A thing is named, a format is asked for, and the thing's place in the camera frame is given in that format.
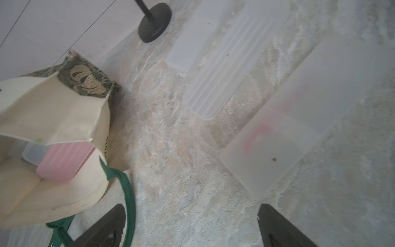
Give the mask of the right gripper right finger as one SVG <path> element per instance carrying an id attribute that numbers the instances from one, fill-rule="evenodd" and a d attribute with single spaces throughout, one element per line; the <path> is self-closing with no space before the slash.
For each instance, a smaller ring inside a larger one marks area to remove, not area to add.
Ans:
<path id="1" fill-rule="evenodd" d="M 270 204 L 261 204 L 257 219 L 264 247 L 318 247 Z"/>

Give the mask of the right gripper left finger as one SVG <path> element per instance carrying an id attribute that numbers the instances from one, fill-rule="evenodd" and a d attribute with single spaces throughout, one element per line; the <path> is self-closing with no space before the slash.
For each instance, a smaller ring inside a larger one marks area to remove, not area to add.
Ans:
<path id="1" fill-rule="evenodd" d="M 119 247 L 125 222 L 124 206 L 117 204 L 77 238 L 71 247 Z"/>

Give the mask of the pink translucent pencil case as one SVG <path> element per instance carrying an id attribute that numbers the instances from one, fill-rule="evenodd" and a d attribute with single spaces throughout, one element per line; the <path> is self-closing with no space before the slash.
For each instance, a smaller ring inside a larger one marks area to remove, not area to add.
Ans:
<path id="1" fill-rule="evenodd" d="M 46 180 L 68 182 L 75 177 L 92 152 L 93 144 L 88 142 L 51 145 L 36 174 Z"/>

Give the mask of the cream canvas tote bag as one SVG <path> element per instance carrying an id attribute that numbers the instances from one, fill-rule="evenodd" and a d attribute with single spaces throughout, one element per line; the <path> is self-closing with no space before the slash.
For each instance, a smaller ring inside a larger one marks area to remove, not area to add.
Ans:
<path id="1" fill-rule="evenodd" d="M 64 62 L 1 82 L 1 229 L 45 224 L 52 247 L 129 247 L 136 203 L 127 175 L 108 166 L 110 105 L 119 85 L 69 50 Z M 117 179 L 124 204 L 73 240 L 74 216 Z"/>

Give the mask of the frosted case with pink mark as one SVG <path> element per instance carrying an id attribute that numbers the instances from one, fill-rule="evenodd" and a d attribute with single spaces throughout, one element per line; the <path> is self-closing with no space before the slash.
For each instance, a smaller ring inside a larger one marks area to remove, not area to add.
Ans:
<path id="1" fill-rule="evenodd" d="M 392 48 L 324 38 L 221 152 L 221 163 L 264 198 L 394 66 Z"/>

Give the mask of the ribbed clear pencil case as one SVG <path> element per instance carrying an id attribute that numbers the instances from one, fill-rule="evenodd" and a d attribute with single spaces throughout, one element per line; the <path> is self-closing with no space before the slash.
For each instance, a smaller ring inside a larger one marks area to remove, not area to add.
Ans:
<path id="1" fill-rule="evenodd" d="M 286 22 L 289 1 L 248 1 L 183 96 L 197 117 L 215 118 Z"/>

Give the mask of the clear translucent pencil case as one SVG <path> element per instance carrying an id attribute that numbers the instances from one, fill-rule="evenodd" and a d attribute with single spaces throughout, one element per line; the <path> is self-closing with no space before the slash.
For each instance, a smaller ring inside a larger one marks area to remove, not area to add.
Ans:
<path id="1" fill-rule="evenodd" d="M 234 4 L 227 0 L 201 1 L 175 41 L 166 64 L 177 73 L 190 75 L 207 54 Z"/>

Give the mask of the clear rounded pencil case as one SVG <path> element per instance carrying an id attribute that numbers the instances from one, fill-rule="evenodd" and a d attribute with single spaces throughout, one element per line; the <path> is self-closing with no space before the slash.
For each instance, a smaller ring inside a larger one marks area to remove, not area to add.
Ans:
<path id="1" fill-rule="evenodd" d="M 22 152 L 22 160 L 32 165 L 40 165 L 50 146 L 28 143 Z"/>

